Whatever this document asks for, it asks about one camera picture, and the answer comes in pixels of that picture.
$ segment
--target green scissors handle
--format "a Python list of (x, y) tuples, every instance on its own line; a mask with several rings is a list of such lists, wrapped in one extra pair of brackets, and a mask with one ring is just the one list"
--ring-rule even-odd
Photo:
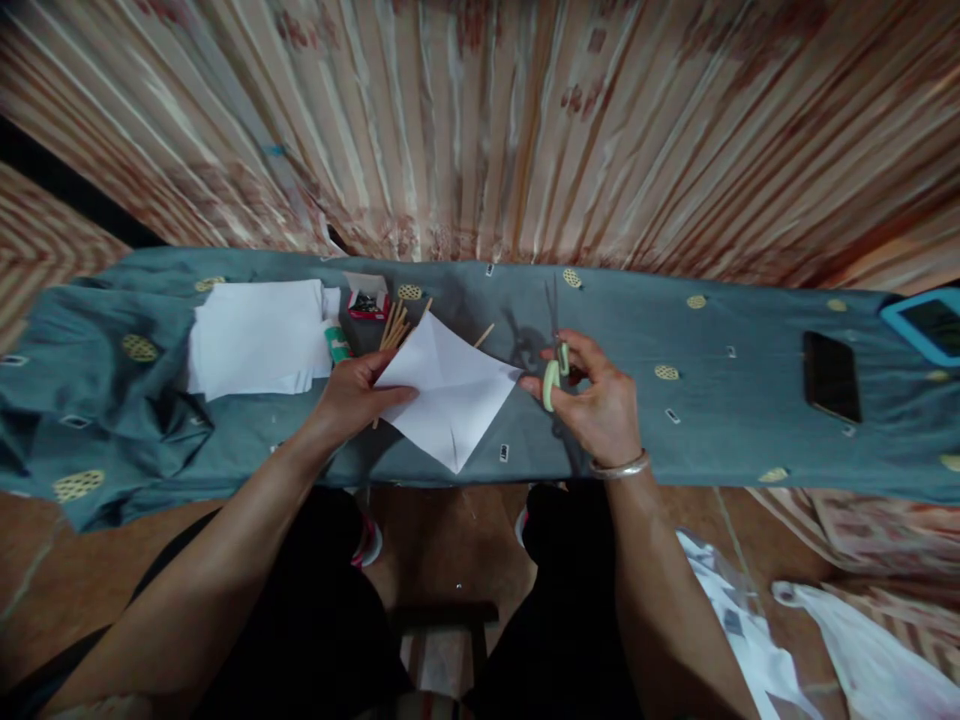
[(566, 343), (560, 343), (560, 352), (557, 353), (559, 359), (548, 362), (547, 369), (543, 373), (543, 409), (547, 412), (553, 412), (553, 400), (550, 395), (553, 388), (560, 387), (560, 376), (566, 377), (570, 374), (569, 351)]
[(558, 387), (560, 387), (560, 363), (551, 360), (543, 373), (543, 409), (547, 412), (553, 412), (553, 401), (550, 395), (553, 389)]

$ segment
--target small box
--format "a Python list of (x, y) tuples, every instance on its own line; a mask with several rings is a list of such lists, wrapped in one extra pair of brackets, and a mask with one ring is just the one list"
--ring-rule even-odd
[(390, 312), (390, 293), (383, 275), (343, 274), (350, 286), (347, 314), (357, 320), (385, 322)]

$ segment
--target blue tablet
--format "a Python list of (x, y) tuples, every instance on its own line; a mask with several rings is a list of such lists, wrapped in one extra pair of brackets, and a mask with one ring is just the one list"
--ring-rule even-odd
[(960, 367), (960, 288), (939, 288), (887, 305), (880, 317), (930, 362)]

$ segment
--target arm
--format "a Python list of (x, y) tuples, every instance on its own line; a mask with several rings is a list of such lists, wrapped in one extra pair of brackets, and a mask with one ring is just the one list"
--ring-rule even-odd
[(395, 354), (337, 365), (304, 426), (127, 608), (46, 712), (139, 694), (161, 713), (189, 713), (246, 625), (327, 460), (383, 410), (416, 396), (410, 388), (372, 389)]
[[(553, 388), (560, 419), (602, 467), (639, 458), (643, 444), (633, 380), (585, 335), (562, 330), (560, 338), (570, 346), (571, 366), (590, 379), (579, 395)], [(553, 357), (552, 350), (541, 354)], [(577, 377), (571, 380), (576, 384)], [(521, 384), (541, 398), (538, 378), (523, 378)], [(617, 620), (644, 714), (757, 717), (723, 628), (665, 517), (650, 468), (609, 482), (606, 489), (616, 535)]]

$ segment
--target black pants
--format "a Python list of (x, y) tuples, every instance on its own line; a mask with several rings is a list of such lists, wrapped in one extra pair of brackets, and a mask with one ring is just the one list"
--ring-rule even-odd
[[(527, 508), (537, 580), (464, 703), (481, 718), (639, 717), (614, 613), (603, 489), (538, 485)], [(164, 548), (134, 597), (214, 514)], [(199, 716), (349, 718), (413, 690), (380, 597), (350, 564), (361, 526), (350, 495), (313, 490)]]

